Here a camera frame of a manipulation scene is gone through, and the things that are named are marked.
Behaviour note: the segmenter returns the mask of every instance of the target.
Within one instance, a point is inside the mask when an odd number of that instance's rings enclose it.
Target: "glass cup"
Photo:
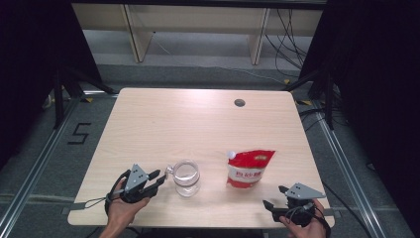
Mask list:
[[[200,172],[193,161],[185,160],[168,166],[166,173],[172,174],[176,191],[181,196],[192,196],[200,189]]]

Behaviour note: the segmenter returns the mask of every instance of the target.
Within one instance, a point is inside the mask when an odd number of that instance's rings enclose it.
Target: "gray carpet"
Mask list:
[[[98,65],[98,68],[104,83],[114,89],[127,86],[248,90],[280,90],[283,88],[281,83],[272,79],[255,77],[248,73],[223,68],[127,65]],[[273,77],[279,81],[290,78],[276,70],[269,69],[253,70],[252,73]],[[288,71],[287,73],[297,75],[298,71]],[[81,85],[84,89],[95,89],[89,84],[81,83]],[[310,84],[305,84],[294,90],[295,99],[308,99],[306,92],[309,87]],[[113,97],[94,97],[91,103],[78,103],[9,237],[86,237],[95,230],[95,227],[69,225],[66,215],[61,214],[61,211],[70,206],[77,194],[115,100],[116,98]],[[312,108],[310,105],[298,105],[297,107],[299,111]],[[32,132],[20,148],[20,152],[0,172],[0,214],[4,214],[13,195],[19,190],[31,166],[41,153],[53,131],[53,122],[54,109],[50,107],[40,115]],[[80,137],[72,135],[78,123],[90,123],[88,126],[79,128],[79,132],[89,135],[84,144],[69,145],[68,142],[81,141]],[[315,114],[311,114],[302,123],[307,130],[308,141],[321,179],[351,210],[360,216],[334,154],[325,139],[318,118]],[[343,150],[388,237],[414,237],[377,174],[366,167],[368,158],[361,149],[351,127],[346,124],[343,113],[339,110],[334,112],[334,126]],[[338,211],[339,215],[332,229],[332,237],[367,237],[362,226],[342,202],[328,190],[327,195],[331,206]],[[100,230],[96,231],[92,237],[97,237],[99,232]],[[286,237],[286,233],[284,229],[274,229],[269,231],[269,237]],[[122,237],[137,237],[137,234],[126,230]]]

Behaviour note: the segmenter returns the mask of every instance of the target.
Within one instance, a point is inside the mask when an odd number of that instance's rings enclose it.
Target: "human hand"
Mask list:
[[[323,217],[324,206],[317,200],[313,199],[315,207],[315,215],[318,217]],[[312,218],[311,222],[305,226],[301,227],[294,224],[290,219],[280,216],[280,221],[283,223],[287,229],[289,229],[290,233],[287,235],[289,238],[325,238],[326,237],[326,230],[324,225],[317,219]]]
[[[123,179],[121,179],[115,187],[119,190],[122,187]],[[134,221],[137,212],[145,207],[151,199],[145,197],[136,203],[127,203],[121,198],[113,199],[109,205],[108,223],[100,235],[100,238],[114,238],[123,232],[123,230]]]

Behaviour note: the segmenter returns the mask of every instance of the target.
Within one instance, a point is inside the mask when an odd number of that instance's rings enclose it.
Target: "table surface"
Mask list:
[[[245,106],[234,101],[243,99]],[[226,185],[228,151],[276,150],[252,188]],[[142,227],[278,228],[263,199],[286,207],[279,185],[301,182],[324,192],[289,92],[125,88],[108,119],[75,202],[103,197],[118,176],[138,164],[146,173],[194,160],[201,188],[181,197],[171,177],[133,225]],[[320,199],[329,208],[327,198]],[[73,225],[105,225],[104,202],[70,211]],[[330,225],[334,218],[327,217]]]

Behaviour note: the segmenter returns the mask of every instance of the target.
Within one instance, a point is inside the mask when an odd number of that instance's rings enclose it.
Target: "red bag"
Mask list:
[[[228,181],[231,186],[239,188],[252,187],[263,177],[263,171],[275,151],[248,151],[236,154],[229,152]]]

